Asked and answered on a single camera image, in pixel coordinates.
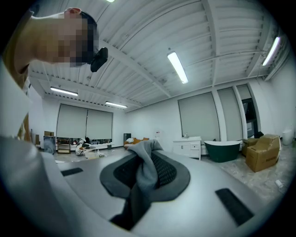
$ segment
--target person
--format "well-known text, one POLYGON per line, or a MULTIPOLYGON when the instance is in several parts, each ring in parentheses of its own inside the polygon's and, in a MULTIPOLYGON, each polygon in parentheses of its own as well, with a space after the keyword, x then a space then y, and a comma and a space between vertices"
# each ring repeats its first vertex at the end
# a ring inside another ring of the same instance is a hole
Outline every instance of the person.
MULTIPOLYGON (((2 59, 17 85, 23 89, 28 66, 33 60, 81 66, 92 60, 96 47, 97 23, 86 12, 71 7, 47 17, 33 17, 27 11, 10 38, 2 59)), ((18 137, 30 141, 26 115, 18 137)))

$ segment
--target ceiling light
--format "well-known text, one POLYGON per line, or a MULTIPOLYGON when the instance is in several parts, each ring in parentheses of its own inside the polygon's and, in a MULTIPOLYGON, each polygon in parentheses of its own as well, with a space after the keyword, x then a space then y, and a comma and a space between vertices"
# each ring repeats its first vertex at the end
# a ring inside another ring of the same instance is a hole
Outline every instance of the ceiling light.
POLYGON ((262 66, 265 66, 268 63, 268 61, 270 60, 271 56, 273 55, 274 51, 277 48, 277 45, 279 43, 279 39, 280 39, 279 37, 276 37, 275 40, 273 41, 272 47, 271 47, 267 57, 263 61, 262 66))
POLYGON ((71 95, 78 96, 78 93, 76 93, 76 92, 67 91, 67 90, 63 90, 63 89, 59 89, 59 88, 55 88, 55 87, 50 87, 50 89, 52 91, 57 91, 57 92, 62 92, 62 93, 66 93, 66 94, 71 94, 71 95))
POLYGON ((127 106, 122 106, 122 105, 114 104, 114 103, 111 103, 111 102, 108 102, 108 101, 106 101, 106 104, 112 105, 112 106, 118 106, 118 107, 122 107, 122 108, 127 108, 127 106))
POLYGON ((188 82, 186 73, 184 71, 184 68, 182 67, 182 64, 178 58, 178 55, 175 52, 171 52, 167 55, 167 58, 171 61, 171 64, 175 68, 176 72, 179 75, 179 78, 181 79, 182 83, 185 84, 188 82))

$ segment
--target floor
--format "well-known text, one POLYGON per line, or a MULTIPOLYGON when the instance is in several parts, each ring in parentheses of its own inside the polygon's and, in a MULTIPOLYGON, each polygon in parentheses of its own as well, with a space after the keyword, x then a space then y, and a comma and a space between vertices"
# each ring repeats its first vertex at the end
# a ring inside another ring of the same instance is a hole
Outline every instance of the floor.
MULTIPOLYGON (((111 150, 100 150, 105 156, 116 156, 126 152, 124 148, 115 148, 111 150)), ((77 162, 85 160, 83 156, 71 154, 54 154, 57 161, 77 162)), ((215 163, 207 156, 202 157, 203 162, 212 163, 225 170, 233 177, 246 184, 267 204, 275 198, 280 198, 286 192, 292 178, 296 172, 296 142, 289 146, 282 146, 280 157, 276 165, 265 170, 254 173, 245 163, 245 157, 239 154, 233 161, 224 163, 215 163), (284 187, 279 189, 275 183, 280 180, 284 187)))

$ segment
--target freestanding bathtub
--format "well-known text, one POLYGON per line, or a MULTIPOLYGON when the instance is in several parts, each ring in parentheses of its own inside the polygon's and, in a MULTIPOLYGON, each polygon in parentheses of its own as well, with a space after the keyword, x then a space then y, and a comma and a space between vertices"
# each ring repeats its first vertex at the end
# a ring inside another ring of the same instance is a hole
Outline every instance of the freestanding bathtub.
POLYGON ((241 141, 229 141, 229 142, 204 142, 211 160, 215 162, 226 162, 235 160, 239 150, 241 141))

